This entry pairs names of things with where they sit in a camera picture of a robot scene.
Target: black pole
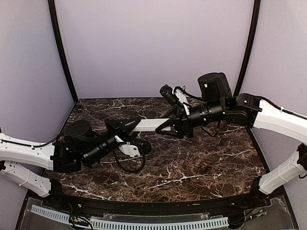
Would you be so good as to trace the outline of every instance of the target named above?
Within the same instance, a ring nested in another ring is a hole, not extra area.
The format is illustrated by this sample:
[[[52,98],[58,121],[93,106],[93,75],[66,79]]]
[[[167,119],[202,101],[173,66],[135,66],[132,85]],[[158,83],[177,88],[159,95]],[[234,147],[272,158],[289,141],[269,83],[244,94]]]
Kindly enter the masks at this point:
[[[241,88],[242,88],[243,80],[246,74],[246,70],[248,68],[248,62],[249,62],[251,50],[253,47],[255,34],[256,34],[259,11],[260,11],[260,0],[255,0],[253,14],[251,17],[251,23],[250,23],[250,28],[249,28],[248,42],[246,44],[245,54],[243,57],[243,62],[242,62],[240,74],[238,77],[238,81],[236,82],[236,89],[234,92],[234,96],[239,95]]]
[[[69,68],[68,68],[68,63],[67,63],[67,59],[66,59],[65,52],[64,52],[64,46],[63,46],[63,43],[62,43],[60,31],[59,31],[59,22],[58,22],[58,18],[57,18],[57,11],[56,11],[56,5],[54,3],[54,0],[48,0],[48,5],[49,5],[51,23],[52,23],[52,27],[53,27],[53,33],[54,33],[54,37],[56,39],[56,43],[57,43],[57,47],[58,47],[59,58],[60,58],[61,63],[62,63],[63,71],[64,71],[64,74],[65,74],[65,78],[66,78],[69,90],[71,92],[71,96],[73,98],[73,101],[75,103],[77,103],[79,99],[78,99],[78,96],[77,96],[76,89],[75,89],[73,82],[72,82],[71,73],[70,73]]]

